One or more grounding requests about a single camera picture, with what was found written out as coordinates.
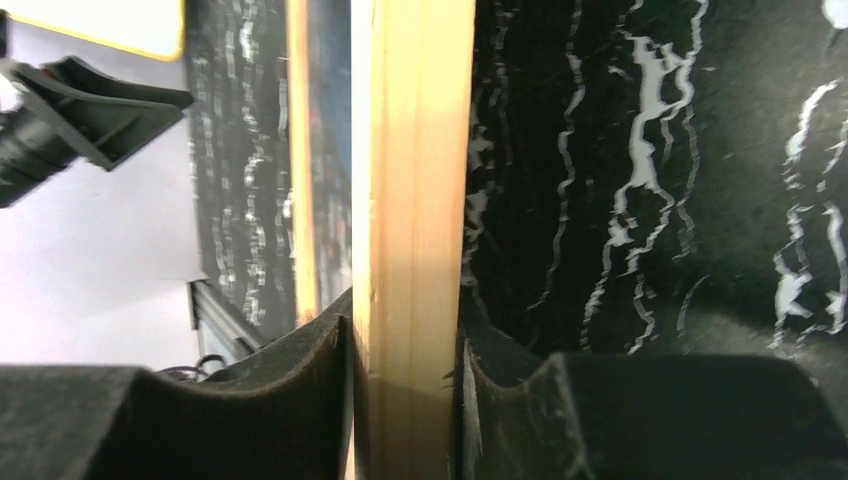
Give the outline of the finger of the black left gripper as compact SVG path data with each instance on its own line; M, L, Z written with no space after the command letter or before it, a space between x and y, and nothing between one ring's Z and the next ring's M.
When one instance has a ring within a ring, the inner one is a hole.
M82 157L111 171L184 117L183 90L117 80L75 56L40 67L4 60L17 90L1 114L1 205L7 208Z

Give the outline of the wooden picture frame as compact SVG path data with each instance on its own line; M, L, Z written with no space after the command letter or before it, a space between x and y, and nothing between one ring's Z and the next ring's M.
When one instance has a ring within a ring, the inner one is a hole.
M345 479L447 479L475 5L351 5Z

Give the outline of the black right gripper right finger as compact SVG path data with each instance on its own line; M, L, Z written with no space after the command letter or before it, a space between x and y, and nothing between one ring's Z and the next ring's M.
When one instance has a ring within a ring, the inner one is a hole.
M843 479L847 442L794 365L754 356L540 359L462 340L467 479Z

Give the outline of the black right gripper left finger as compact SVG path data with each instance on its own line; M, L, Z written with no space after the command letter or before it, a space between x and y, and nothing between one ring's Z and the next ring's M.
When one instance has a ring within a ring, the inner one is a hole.
M5 366L5 479L338 479L352 295L201 382Z

